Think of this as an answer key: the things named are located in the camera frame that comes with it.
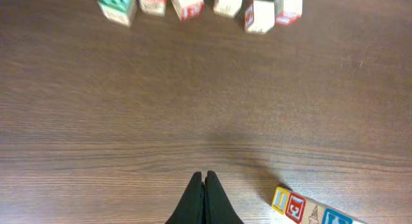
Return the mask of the tilted beige red-edged block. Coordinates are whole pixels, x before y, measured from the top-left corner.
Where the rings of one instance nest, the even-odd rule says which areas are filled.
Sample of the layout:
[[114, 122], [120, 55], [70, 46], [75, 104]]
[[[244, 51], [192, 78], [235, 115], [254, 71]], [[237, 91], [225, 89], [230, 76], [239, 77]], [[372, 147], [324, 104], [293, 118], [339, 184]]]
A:
[[303, 0], [274, 0], [275, 23], [289, 25], [298, 20], [303, 12]]

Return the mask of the plain beige picture block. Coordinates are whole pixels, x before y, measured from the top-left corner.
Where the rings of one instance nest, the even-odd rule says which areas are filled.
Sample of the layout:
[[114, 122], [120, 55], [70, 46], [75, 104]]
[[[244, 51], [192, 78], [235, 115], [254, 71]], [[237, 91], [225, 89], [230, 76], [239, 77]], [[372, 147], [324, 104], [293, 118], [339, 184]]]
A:
[[243, 0], [214, 0], [213, 11], [224, 17], [235, 17], [242, 6]]

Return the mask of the beige block red side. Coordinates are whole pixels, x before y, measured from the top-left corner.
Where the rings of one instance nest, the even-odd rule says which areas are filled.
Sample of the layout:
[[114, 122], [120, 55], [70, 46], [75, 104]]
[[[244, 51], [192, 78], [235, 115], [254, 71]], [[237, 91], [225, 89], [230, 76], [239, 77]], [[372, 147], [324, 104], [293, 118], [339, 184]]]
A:
[[253, 0], [245, 10], [245, 31], [265, 34], [274, 27], [275, 7], [273, 1]]

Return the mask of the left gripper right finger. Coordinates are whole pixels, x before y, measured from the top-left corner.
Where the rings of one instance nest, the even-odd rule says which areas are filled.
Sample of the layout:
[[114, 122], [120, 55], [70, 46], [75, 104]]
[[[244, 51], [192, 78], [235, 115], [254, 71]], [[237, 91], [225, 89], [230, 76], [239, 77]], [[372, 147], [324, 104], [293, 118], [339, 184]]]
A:
[[205, 179], [204, 208], [207, 224], [243, 224], [214, 171], [208, 171]]

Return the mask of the yellow letter I block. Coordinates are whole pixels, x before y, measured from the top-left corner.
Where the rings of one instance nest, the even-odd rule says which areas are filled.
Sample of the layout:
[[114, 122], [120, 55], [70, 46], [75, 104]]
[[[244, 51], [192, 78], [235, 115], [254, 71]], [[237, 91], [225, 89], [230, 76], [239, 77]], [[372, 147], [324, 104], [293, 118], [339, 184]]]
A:
[[271, 207], [278, 213], [284, 215], [288, 206], [291, 191], [283, 187], [277, 187], [271, 203]]

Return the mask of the red letter Y block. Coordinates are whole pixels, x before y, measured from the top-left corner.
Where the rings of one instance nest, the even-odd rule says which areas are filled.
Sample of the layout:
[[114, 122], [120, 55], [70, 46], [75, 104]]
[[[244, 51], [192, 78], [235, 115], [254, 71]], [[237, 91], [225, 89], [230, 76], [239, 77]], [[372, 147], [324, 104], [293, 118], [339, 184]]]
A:
[[139, 0], [141, 10], [146, 14], [164, 16], [167, 0]]

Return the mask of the beige blue-sided H block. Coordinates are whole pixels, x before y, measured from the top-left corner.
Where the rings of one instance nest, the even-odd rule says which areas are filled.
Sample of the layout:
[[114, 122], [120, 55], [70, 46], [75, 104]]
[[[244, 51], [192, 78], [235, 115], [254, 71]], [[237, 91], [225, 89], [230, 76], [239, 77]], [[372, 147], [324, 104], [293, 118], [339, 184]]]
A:
[[339, 211], [327, 208], [324, 212], [322, 224], [363, 224]]

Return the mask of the beige gnome picture block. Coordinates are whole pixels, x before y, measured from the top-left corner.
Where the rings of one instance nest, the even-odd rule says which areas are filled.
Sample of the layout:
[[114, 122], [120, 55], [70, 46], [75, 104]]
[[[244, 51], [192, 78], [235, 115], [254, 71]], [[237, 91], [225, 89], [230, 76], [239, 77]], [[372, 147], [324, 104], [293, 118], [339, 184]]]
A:
[[301, 224], [322, 224], [327, 206], [314, 200], [307, 200]]

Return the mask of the green letter B block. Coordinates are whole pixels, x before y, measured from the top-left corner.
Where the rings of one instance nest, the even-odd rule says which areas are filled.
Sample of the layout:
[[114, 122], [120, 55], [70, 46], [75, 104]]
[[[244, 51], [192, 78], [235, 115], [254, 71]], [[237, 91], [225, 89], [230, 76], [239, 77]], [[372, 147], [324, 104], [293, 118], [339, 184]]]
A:
[[136, 0], [97, 0], [103, 14], [110, 21], [130, 27], [136, 14]]

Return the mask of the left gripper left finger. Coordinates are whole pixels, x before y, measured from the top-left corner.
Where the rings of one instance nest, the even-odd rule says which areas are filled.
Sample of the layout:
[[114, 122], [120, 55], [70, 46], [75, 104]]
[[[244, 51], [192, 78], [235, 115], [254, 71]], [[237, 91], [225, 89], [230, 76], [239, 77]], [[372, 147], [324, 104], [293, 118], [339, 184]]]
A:
[[202, 224], [204, 195], [201, 172], [195, 172], [174, 212], [165, 224]]

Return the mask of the red letter E block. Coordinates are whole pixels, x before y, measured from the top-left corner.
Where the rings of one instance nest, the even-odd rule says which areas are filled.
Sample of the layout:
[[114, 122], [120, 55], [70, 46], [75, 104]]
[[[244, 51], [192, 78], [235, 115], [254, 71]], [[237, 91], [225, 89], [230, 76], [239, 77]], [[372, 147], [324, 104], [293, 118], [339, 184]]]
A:
[[291, 192], [285, 215], [297, 224], [300, 224], [303, 219], [306, 200], [298, 193]]

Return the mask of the tilted red-sided wooden block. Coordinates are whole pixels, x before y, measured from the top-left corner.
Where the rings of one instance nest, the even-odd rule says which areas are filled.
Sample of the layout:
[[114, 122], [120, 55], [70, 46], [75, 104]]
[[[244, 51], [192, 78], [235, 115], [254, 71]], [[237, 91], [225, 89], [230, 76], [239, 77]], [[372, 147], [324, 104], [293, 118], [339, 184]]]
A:
[[204, 7], [204, 0], [171, 0], [171, 2], [181, 21], [196, 17]]

